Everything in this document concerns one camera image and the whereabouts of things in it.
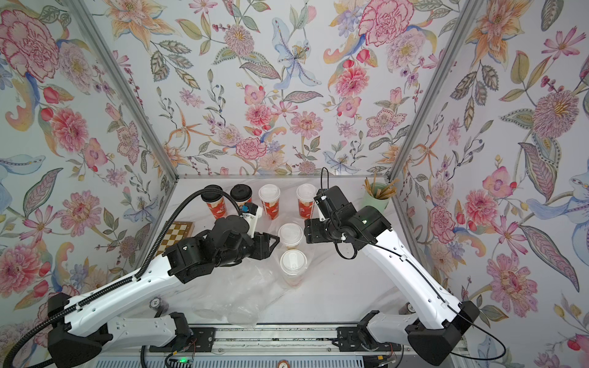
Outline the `white lid beige cup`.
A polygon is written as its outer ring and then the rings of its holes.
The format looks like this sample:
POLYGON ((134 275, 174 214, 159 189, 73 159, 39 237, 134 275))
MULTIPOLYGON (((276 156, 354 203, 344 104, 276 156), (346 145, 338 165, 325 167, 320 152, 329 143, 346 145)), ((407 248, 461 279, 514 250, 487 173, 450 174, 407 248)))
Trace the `white lid beige cup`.
POLYGON ((308 268, 308 259, 302 251, 289 249, 280 257, 279 266, 285 282, 297 288, 302 283, 303 275, 308 268))

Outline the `clear plastic carrier bag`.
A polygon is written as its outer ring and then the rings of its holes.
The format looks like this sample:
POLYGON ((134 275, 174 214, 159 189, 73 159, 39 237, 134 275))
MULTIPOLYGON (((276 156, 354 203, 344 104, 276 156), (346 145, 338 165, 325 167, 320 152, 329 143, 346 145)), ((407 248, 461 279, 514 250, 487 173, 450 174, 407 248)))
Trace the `clear plastic carrier bag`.
POLYGON ((272 253, 274 268, 283 288, 299 288, 328 256, 328 245, 307 242, 303 227, 286 222, 277 230, 279 244, 272 253))

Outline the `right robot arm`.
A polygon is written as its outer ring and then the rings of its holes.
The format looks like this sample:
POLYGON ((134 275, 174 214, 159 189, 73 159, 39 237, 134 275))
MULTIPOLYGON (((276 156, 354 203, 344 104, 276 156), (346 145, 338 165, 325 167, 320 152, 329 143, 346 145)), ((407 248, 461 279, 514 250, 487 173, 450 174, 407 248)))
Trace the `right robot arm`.
POLYGON ((376 208, 356 209, 338 186, 320 189, 314 197, 320 216, 305 221, 309 244, 348 243, 392 280, 414 309, 393 315, 371 311, 354 328, 354 337, 368 349, 385 343, 410 346, 433 366, 440 366, 480 315, 470 301, 445 290, 400 242, 391 223, 376 208))

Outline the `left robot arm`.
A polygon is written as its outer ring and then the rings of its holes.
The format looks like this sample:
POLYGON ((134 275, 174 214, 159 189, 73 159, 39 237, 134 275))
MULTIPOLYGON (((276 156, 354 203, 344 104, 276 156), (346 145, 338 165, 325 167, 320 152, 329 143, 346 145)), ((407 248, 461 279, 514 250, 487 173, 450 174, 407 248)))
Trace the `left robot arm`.
POLYGON ((126 279, 75 297, 55 295, 48 303, 48 352, 53 363, 75 367, 109 347, 165 346, 187 339, 188 323, 181 314, 158 322, 123 322, 119 316, 215 268, 239 265, 244 259, 265 260, 279 242, 278 236, 257 232, 241 216, 228 216, 216 220, 212 229, 166 248, 146 271, 136 270, 126 279))

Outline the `white lid floral cup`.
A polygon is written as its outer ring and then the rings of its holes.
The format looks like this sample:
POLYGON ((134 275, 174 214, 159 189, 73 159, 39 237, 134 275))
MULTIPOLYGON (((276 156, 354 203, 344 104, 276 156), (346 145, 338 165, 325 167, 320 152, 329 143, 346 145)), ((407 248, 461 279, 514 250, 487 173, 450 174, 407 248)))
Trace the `white lid floral cup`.
POLYGON ((286 223, 279 228, 279 238, 286 248, 297 248, 302 243, 304 232, 302 227, 296 223, 286 223))

